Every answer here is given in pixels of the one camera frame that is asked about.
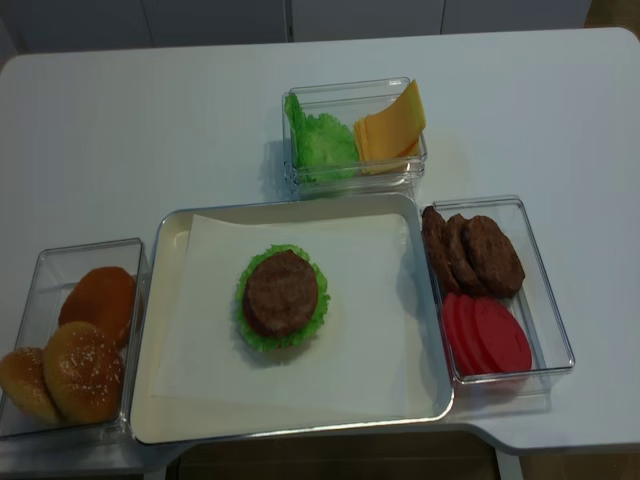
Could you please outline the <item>green lettuce in container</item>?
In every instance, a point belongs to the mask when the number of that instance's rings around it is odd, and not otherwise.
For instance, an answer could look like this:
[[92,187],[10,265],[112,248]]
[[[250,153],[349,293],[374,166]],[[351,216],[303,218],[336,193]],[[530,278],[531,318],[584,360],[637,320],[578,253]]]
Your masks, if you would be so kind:
[[285,98],[284,109],[296,158],[294,165],[304,183],[353,178],[359,160],[350,129],[337,117],[307,115],[295,94]]

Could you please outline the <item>clear lettuce and cheese container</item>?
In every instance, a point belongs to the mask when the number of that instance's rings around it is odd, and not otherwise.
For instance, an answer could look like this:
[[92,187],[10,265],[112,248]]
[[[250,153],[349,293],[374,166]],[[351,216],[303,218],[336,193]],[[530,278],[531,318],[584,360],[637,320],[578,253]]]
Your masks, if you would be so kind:
[[301,160],[295,129],[289,120],[289,108],[303,113],[306,119],[335,135],[351,130],[356,120],[388,107],[409,86],[406,77],[365,82],[351,82],[287,91],[282,99],[283,168],[292,195],[299,199],[344,194],[403,191],[414,194],[424,175],[427,147],[423,136],[409,154],[383,162],[380,166],[362,163],[349,156],[356,146],[342,147],[337,154],[317,144],[317,162],[308,165]]

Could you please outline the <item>green lettuce leaf on burger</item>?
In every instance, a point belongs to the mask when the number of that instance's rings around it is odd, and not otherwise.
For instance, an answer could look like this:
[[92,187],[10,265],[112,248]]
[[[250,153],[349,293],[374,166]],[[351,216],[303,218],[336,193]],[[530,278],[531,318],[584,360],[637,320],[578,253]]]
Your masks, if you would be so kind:
[[[301,256],[303,259],[307,260],[313,270],[316,273],[318,286],[319,286],[319,295],[318,295],[318,306],[316,307],[315,313],[312,316],[311,321],[303,327],[301,330],[296,333],[290,334],[281,339],[270,339],[266,337],[262,337],[255,332],[253,332],[246,321],[245,315],[243,313],[242,307],[242,296],[245,288],[246,281],[252,271],[256,268],[256,266],[268,258],[270,255],[273,255],[277,252],[285,251],[291,249],[296,254]],[[320,270],[319,266],[311,261],[310,255],[302,248],[292,245],[292,244],[280,244],[280,245],[272,245],[264,252],[255,255],[251,258],[248,265],[244,269],[244,271],[240,274],[239,280],[236,284],[235,291],[235,322],[238,328],[238,331],[242,337],[242,339],[251,347],[253,350],[261,353],[271,352],[280,349],[286,349],[291,347],[297,347],[302,345],[305,341],[312,338],[318,330],[324,325],[325,315],[329,310],[329,302],[330,295],[328,293],[328,280],[324,273]]]

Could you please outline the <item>yellow cheese slice stack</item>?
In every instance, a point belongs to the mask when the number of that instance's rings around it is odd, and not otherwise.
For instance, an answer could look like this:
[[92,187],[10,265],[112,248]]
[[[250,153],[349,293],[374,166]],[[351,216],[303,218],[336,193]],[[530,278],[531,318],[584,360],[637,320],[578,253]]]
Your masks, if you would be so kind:
[[400,171],[402,159],[420,157],[426,117],[416,80],[384,110],[354,123],[354,138],[366,175]]

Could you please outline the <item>brown patty on burger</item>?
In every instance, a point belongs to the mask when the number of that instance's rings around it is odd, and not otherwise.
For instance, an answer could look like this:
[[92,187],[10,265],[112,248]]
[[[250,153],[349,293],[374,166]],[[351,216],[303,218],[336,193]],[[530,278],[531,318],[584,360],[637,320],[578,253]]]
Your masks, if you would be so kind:
[[311,321],[318,295],[311,264],[288,249],[270,255],[249,275],[242,296],[243,313],[253,332],[281,339]]

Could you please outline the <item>white metal serving tray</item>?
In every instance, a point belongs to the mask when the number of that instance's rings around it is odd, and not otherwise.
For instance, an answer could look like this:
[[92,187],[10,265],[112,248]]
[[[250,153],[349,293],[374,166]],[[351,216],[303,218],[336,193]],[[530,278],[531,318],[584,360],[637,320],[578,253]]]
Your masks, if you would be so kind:
[[[212,400],[191,400],[156,395],[153,391],[166,336],[177,305],[185,268],[192,222],[196,216],[239,225],[269,225],[397,214],[408,230],[410,266],[415,272],[417,321],[425,363],[432,377],[446,386],[447,405],[434,416],[375,418],[333,413],[327,410],[261,407]],[[453,401],[440,327],[423,243],[420,216],[415,202],[397,193],[346,196],[323,200],[271,203],[176,211],[160,225],[148,298],[141,350],[136,373],[131,426],[137,440],[161,444],[227,437],[258,437],[391,425],[410,425],[438,420]]]

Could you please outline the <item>brown patty left in container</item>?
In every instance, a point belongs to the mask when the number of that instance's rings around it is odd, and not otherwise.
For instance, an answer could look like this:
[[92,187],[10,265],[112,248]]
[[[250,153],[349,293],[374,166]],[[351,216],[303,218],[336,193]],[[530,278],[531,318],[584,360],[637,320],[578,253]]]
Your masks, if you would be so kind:
[[426,207],[422,213],[422,238],[430,264],[445,291],[460,295],[462,290],[451,270],[444,245],[444,228],[442,216],[433,206]]

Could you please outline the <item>white paper sheet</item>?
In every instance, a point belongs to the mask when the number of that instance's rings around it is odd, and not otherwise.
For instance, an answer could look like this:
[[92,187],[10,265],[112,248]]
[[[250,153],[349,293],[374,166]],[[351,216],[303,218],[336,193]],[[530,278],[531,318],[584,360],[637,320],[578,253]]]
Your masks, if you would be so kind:
[[[375,418],[434,416],[447,405],[422,351],[403,217],[381,214],[239,225],[196,216],[156,395]],[[233,321],[236,285],[274,244],[303,248],[328,280],[329,310],[299,348],[258,353]]]

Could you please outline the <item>red tomato slice left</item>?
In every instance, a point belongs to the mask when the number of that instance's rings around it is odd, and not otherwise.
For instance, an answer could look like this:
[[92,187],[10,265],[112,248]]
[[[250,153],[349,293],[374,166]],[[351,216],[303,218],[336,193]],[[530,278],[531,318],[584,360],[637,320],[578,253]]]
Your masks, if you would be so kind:
[[471,369],[465,348],[462,345],[461,337],[456,327],[457,305],[458,296],[453,293],[448,293],[443,303],[442,315],[447,339],[455,359],[456,369],[461,376],[466,376],[471,373]]

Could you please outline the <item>red tomato slice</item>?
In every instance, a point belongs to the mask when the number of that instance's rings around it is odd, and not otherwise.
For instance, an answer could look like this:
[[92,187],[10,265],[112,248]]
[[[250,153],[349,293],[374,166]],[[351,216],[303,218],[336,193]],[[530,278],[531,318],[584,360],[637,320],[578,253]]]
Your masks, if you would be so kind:
[[443,303],[442,315],[447,339],[455,359],[456,369],[461,376],[466,376],[471,373],[471,369],[465,348],[462,345],[461,337],[456,327],[457,305],[458,296],[453,293],[448,293]]
[[491,358],[480,346],[475,326],[475,303],[468,295],[461,295],[456,310],[456,326],[460,340],[468,359],[469,374],[480,375],[494,372]]
[[529,371],[533,359],[528,339],[518,321],[491,298],[474,301],[474,327],[482,351],[500,373]]

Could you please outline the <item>brown patty right in container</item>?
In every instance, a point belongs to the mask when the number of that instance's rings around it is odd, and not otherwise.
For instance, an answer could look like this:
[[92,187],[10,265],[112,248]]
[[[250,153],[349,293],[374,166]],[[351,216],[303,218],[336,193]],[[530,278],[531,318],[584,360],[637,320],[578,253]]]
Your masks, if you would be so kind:
[[511,240],[490,217],[476,215],[462,229],[471,268],[494,297],[511,298],[521,289],[525,271]]

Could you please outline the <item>red tomato slice middle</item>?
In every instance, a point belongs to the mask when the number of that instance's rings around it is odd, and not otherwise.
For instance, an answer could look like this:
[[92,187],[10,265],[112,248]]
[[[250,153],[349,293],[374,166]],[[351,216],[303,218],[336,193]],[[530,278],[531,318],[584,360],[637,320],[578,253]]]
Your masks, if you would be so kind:
[[468,295],[461,295],[456,310],[456,326],[460,340],[468,359],[469,374],[480,375],[494,372],[491,358],[480,346],[475,326],[475,303]]

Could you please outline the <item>red tomato slice right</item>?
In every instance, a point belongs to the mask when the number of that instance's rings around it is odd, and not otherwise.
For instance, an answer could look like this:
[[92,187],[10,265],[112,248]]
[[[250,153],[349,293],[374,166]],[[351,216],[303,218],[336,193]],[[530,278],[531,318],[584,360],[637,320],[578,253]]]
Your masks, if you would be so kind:
[[500,373],[529,371],[533,359],[528,339],[518,321],[491,298],[474,301],[474,327],[482,351]]

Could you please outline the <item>clear patty and tomato container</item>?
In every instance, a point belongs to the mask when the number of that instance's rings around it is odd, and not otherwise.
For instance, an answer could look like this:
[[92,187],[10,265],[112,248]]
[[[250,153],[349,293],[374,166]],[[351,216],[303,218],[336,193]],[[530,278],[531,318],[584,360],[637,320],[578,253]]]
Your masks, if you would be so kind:
[[503,196],[438,201],[428,206],[434,207],[445,224],[456,214],[467,220],[476,215],[492,218],[511,240],[526,274],[521,289],[511,298],[497,298],[490,291],[488,296],[472,297],[462,290],[457,296],[459,299],[461,295],[468,295],[474,301],[478,298],[491,298],[509,310],[528,339],[533,359],[531,369],[515,373],[494,370],[489,374],[461,376],[456,369],[443,322],[442,308],[448,293],[439,283],[427,256],[437,313],[443,329],[445,352],[454,381],[465,388],[493,388],[506,392],[550,389],[557,378],[572,372],[575,356],[523,202],[516,196]]

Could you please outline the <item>orange bottom bun in container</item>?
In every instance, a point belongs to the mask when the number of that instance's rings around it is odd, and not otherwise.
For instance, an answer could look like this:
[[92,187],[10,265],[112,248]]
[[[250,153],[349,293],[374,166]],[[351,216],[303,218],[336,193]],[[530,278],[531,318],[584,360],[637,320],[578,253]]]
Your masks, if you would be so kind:
[[136,282],[123,268],[100,267],[89,271],[62,305],[58,325],[86,322],[104,331],[119,348],[129,339]]

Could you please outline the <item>sesame top bun right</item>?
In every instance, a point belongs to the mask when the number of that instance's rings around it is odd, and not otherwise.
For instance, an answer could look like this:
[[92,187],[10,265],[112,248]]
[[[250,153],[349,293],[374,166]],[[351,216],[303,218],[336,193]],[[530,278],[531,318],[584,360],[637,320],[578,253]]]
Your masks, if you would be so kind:
[[55,406],[74,424],[109,421],[120,408],[123,360],[116,344],[90,323],[56,330],[44,348],[43,375]]

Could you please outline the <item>sesame bun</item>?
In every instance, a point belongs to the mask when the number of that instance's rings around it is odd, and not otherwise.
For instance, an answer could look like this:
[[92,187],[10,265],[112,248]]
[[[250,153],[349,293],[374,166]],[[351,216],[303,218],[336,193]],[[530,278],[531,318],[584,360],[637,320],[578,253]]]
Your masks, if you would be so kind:
[[48,425],[58,425],[62,416],[46,386],[43,350],[22,347],[1,359],[1,388],[24,413]]
[[74,424],[109,421],[120,408],[123,360],[116,344],[90,323],[56,330],[44,348],[43,375],[55,406]]

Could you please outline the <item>clear plastic bun container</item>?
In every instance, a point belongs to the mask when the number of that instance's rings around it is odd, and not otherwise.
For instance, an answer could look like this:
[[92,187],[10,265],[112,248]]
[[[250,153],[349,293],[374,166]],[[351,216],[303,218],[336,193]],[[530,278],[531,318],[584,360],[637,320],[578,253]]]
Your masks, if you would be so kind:
[[58,425],[48,425],[21,411],[1,388],[2,441],[62,443],[101,438],[127,430],[151,277],[141,240],[132,238],[42,251],[36,261],[12,351],[22,347],[37,347],[44,353],[49,339],[61,327],[58,317],[67,296],[89,271],[107,266],[123,268],[136,282],[128,343],[124,348],[116,345],[124,364],[123,390],[116,416],[101,423],[74,424],[60,413],[62,421]]

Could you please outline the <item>sesame top bun left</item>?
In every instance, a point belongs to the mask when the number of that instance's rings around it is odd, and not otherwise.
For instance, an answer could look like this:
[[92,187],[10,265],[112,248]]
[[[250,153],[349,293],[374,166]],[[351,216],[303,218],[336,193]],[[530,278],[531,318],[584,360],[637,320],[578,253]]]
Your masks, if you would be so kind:
[[1,359],[1,388],[24,413],[48,425],[58,425],[62,416],[46,386],[43,350],[22,347]]

